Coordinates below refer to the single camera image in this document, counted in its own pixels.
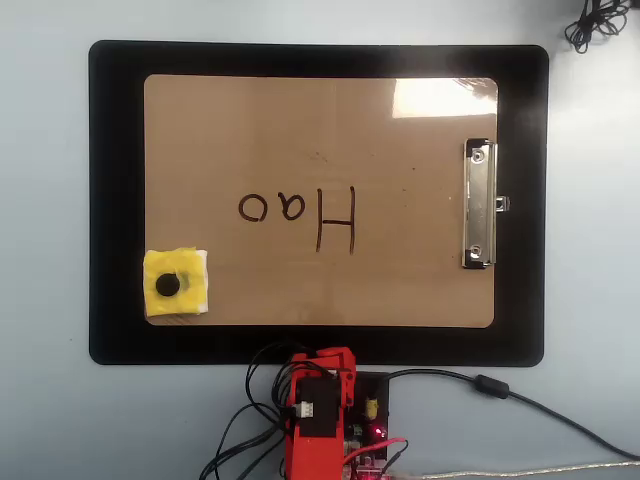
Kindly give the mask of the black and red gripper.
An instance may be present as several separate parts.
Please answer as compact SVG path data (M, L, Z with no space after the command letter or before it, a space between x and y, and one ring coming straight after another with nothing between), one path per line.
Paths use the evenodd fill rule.
M294 388L296 438L342 438L343 408L354 404L356 358L348 347L318 351L319 364L336 375L324 375L324 368L306 352L291 357L291 375L303 375Z

